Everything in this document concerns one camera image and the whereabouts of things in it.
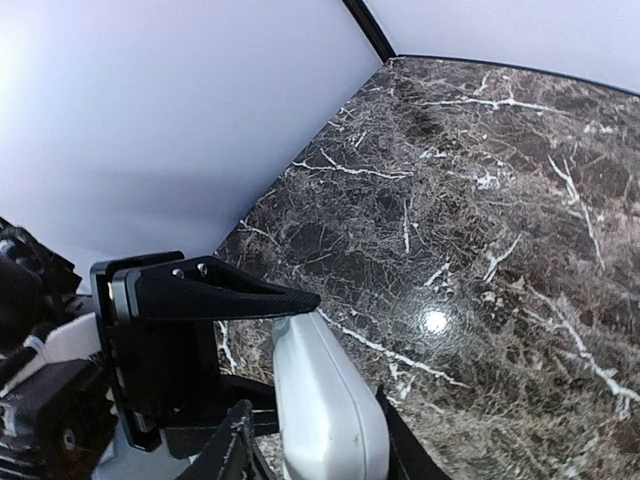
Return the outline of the white remote control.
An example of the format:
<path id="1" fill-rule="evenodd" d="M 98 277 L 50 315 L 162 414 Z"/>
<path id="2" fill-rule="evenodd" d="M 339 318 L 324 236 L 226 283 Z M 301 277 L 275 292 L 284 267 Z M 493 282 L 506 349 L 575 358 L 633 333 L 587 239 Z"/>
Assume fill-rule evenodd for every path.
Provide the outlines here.
<path id="1" fill-rule="evenodd" d="M 274 321 L 273 368 L 287 479 L 386 479 L 382 408 L 318 311 Z"/>

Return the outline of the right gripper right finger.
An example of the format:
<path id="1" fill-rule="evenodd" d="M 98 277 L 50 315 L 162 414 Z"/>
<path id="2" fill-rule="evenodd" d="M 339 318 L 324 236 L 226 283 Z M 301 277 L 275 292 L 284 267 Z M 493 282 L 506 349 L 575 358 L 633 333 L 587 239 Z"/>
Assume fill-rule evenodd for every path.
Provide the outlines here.
<path id="1" fill-rule="evenodd" d="M 431 458 L 386 395 L 384 385 L 377 387 L 378 401 L 387 424 L 390 444 L 391 480 L 450 480 Z"/>

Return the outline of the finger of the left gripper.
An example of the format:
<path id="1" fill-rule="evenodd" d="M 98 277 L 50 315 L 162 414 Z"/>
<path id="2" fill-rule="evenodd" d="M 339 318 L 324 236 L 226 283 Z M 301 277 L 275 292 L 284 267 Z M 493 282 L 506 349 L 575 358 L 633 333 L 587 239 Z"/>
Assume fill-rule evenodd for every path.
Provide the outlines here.
<path id="1" fill-rule="evenodd" d="M 255 320 L 314 311 L 319 295 L 271 284 L 216 257 L 134 268 L 125 285 L 134 317 L 152 321 Z"/>

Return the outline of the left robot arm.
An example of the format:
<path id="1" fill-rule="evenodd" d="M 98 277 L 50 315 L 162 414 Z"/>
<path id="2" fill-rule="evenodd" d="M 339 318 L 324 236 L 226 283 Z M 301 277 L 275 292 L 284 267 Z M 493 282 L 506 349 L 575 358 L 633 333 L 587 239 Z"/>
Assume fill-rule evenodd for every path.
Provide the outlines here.
<path id="1" fill-rule="evenodd" d="M 186 479 L 268 479 L 256 438 L 278 428 L 275 390 L 225 374 L 218 321 L 313 311 L 317 294 L 179 251 L 71 262 L 1 225 L 1 475 L 88 479 L 115 434 L 189 459 Z"/>

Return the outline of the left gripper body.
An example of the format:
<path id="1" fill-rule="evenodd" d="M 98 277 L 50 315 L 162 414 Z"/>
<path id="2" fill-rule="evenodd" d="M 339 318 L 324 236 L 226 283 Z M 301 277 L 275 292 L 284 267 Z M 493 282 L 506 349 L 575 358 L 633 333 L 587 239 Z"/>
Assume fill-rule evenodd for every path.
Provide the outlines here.
<path id="1" fill-rule="evenodd" d="M 90 269 L 96 324 L 127 442 L 152 453 L 162 431 L 220 377 L 214 326 L 184 320 L 180 251 L 103 261 Z"/>

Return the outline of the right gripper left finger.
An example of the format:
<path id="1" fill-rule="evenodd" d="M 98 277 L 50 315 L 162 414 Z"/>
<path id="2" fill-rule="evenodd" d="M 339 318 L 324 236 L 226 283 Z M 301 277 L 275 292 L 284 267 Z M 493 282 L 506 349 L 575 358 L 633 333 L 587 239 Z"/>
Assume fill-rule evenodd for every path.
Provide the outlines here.
<path id="1" fill-rule="evenodd" d="M 187 468 L 187 480 L 274 479 L 254 438 L 252 404 L 238 401 Z"/>

